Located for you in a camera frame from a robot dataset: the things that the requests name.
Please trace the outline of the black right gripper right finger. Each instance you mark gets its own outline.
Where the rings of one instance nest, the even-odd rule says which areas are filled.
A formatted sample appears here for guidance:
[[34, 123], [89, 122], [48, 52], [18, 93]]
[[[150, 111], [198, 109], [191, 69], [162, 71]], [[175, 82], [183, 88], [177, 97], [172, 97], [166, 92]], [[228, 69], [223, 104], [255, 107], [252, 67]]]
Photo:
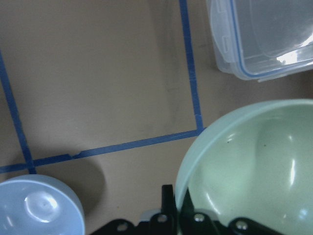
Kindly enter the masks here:
[[195, 209], [189, 190], [186, 191], [179, 213], [179, 226], [182, 235], [220, 234], [210, 217]]

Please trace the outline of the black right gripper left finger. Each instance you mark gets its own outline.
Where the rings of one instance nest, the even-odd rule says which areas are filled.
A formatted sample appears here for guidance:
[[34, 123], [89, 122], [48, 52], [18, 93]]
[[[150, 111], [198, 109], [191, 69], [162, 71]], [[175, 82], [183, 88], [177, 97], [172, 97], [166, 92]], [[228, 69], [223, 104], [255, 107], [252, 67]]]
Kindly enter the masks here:
[[178, 211], [175, 202], [173, 185], [163, 185], [161, 191], [161, 214], [167, 217], [171, 224], [171, 234], [178, 234]]

